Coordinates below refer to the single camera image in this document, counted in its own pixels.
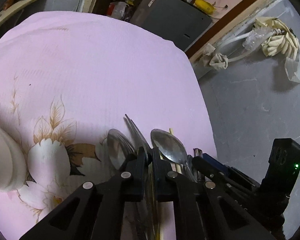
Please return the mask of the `steel fork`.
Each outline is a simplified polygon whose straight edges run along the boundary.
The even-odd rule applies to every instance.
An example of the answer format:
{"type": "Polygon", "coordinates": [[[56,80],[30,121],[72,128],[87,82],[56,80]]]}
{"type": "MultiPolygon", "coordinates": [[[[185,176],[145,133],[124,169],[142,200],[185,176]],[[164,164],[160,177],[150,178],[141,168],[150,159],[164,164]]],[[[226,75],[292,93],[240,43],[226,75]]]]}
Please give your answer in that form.
{"type": "MultiPolygon", "coordinates": [[[[150,146],[147,143],[146,139],[143,137],[135,123],[127,114],[125,114],[125,117],[127,119],[127,122],[132,130],[132,133],[134,134],[135,143],[138,146],[138,148],[142,147],[144,152],[146,153],[146,160],[149,161],[148,153],[150,146]]],[[[145,201],[146,201],[146,207],[147,207],[147,224],[149,228],[149,237],[148,239],[155,239],[155,226],[153,222],[153,199],[152,199],[152,185],[151,185],[151,177],[149,176],[149,171],[146,170],[145,172],[145,178],[146,178],[146,187],[145,187],[145,201]]]]}

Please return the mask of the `steel spoon right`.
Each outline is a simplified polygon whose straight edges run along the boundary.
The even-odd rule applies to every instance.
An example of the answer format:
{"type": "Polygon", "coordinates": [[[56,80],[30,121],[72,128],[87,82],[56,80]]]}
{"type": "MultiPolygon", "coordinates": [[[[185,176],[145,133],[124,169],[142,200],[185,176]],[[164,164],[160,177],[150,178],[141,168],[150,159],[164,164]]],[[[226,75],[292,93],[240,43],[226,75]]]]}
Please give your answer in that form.
{"type": "Polygon", "coordinates": [[[184,145],[177,137],[162,129],[153,129],[151,131],[151,140],[168,160],[183,165],[185,171],[189,173],[187,153],[184,145]]]}

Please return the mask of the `steel spoon left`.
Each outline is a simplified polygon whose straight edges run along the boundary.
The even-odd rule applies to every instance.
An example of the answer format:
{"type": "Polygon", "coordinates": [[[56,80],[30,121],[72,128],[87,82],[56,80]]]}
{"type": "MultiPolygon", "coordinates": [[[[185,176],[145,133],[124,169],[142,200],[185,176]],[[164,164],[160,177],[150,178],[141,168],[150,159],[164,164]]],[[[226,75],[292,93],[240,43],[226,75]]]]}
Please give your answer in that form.
{"type": "Polygon", "coordinates": [[[107,134],[109,159],[118,170],[129,154],[134,154],[134,146],[128,138],[117,129],[110,129],[107,134]]]}

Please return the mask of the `beige rag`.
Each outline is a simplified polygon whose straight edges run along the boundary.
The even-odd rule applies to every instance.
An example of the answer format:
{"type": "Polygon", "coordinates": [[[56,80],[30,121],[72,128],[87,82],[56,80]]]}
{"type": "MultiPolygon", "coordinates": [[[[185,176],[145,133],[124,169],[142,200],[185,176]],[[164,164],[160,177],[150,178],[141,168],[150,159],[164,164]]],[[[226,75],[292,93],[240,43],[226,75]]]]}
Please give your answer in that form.
{"type": "Polygon", "coordinates": [[[200,62],[204,67],[209,67],[214,70],[223,70],[228,67],[228,58],[221,53],[215,53],[216,48],[211,44],[206,44],[203,48],[200,62]]]}

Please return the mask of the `white utensil holder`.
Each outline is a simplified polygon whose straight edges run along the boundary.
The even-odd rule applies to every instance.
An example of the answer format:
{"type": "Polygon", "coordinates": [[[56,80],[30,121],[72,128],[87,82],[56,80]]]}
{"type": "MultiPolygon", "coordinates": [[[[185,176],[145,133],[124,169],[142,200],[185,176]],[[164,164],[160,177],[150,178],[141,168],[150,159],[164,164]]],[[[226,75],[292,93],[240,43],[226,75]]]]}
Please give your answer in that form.
{"type": "Polygon", "coordinates": [[[0,192],[20,189],[26,179],[26,163],[17,142],[0,128],[0,192]]]}

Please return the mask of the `pink floral tablecloth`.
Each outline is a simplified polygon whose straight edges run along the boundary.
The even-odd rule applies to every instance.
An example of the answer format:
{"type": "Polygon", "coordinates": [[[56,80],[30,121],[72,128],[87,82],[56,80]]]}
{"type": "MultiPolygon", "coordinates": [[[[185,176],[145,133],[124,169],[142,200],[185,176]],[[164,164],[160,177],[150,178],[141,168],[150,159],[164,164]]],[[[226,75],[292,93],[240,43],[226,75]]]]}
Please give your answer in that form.
{"type": "Polygon", "coordinates": [[[0,192],[0,238],[20,239],[84,183],[117,174],[107,134],[172,131],[216,156],[189,59],[171,41],[107,16],[36,13],[0,39],[0,128],[20,146],[24,185],[0,192]]]}

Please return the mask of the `clear plastic bag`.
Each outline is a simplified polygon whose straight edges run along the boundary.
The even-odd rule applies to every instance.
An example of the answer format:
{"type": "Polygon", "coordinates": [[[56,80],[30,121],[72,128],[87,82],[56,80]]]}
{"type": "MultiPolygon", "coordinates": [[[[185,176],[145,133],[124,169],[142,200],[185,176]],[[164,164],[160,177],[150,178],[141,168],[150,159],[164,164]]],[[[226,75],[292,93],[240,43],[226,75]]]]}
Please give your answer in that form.
{"type": "Polygon", "coordinates": [[[298,61],[286,58],[285,72],[289,81],[300,83],[300,55],[298,61]]]}

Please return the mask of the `cream rubber gloves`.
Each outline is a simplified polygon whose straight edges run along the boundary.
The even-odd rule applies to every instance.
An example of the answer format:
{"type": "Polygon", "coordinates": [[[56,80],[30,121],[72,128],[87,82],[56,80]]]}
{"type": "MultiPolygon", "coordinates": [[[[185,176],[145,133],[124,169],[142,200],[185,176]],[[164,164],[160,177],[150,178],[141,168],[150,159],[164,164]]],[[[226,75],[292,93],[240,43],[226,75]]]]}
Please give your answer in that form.
{"type": "Polygon", "coordinates": [[[265,56],[270,57],[281,53],[293,61],[296,60],[300,52],[299,39],[284,22],[277,17],[258,17],[254,26],[275,29],[275,34],[261,44],[265,56]]]}

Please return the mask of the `grey cabinet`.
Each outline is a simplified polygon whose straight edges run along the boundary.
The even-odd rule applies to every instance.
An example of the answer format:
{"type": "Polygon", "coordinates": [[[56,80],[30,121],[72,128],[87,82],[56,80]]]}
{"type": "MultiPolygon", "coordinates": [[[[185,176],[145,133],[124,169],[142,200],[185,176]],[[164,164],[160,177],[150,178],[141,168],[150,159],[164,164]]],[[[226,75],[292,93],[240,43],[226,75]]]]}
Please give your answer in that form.
{"type": "Polygon", "coordinates": [[[212,19],[185,0],[142,0],[129,22],[186,51],[212,19]]]}

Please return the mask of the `brown door frame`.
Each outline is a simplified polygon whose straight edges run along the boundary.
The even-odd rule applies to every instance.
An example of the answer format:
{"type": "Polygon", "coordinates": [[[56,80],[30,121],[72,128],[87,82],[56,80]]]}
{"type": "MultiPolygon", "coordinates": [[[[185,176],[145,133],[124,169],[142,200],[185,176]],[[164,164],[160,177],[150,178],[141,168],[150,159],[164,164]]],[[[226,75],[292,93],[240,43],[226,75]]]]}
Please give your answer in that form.
{"type": "Polygon", "coordinates": [[[191,62],[196,61],[200,56],[200,49],[215,37],[222,29],[224,29],[231,21],[233,21],[239,14],[248,9],[257,0],[242,0],[233,9],[231,9],[225,16],[218,20],[211,28],[209,28],[190,48],[185,52],[191,62]]]}

